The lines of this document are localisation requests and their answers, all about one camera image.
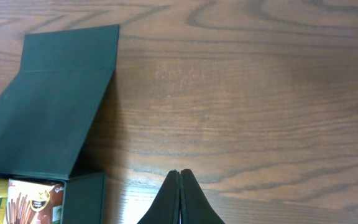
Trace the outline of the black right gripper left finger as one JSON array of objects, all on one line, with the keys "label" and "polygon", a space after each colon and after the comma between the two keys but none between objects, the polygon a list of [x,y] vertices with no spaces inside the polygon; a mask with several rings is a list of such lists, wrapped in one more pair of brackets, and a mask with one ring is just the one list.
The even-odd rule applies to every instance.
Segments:
[{"label": "black right gripper left finger", "polygon": [[150,208],[138,224],[179,224],[180,222],[180,176],[171,170]]}]

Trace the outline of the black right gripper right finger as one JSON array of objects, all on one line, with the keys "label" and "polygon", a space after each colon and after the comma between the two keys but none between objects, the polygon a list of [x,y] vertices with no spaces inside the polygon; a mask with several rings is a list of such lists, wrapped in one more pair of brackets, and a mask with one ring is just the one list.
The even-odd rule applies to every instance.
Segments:
[{"label": "black right gripper right finger", "polygon": [[183,224],[224,224],[190,169],[180,172],[180,205]]}]

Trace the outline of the brown Pocky box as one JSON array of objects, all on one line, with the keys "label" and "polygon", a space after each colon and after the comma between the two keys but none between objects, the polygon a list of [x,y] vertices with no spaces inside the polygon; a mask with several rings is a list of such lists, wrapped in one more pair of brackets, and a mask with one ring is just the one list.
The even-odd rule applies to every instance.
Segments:
[{"label": "brown Pocky box", "polygon": [[61,224],[65,185],[9,179],[3,224]]}]

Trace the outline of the dark green flip-lid box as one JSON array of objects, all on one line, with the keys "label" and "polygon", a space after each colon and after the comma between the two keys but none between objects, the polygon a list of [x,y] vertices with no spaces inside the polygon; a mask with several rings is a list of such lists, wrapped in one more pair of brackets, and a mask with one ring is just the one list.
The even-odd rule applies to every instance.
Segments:
[{"label": "dark green flip-lid box", "polygon": [[0,94],[0,175],[64,184],[62,222],[101,223],[106,174],[81,153],[116,70],[119,26],[27,34]]}]

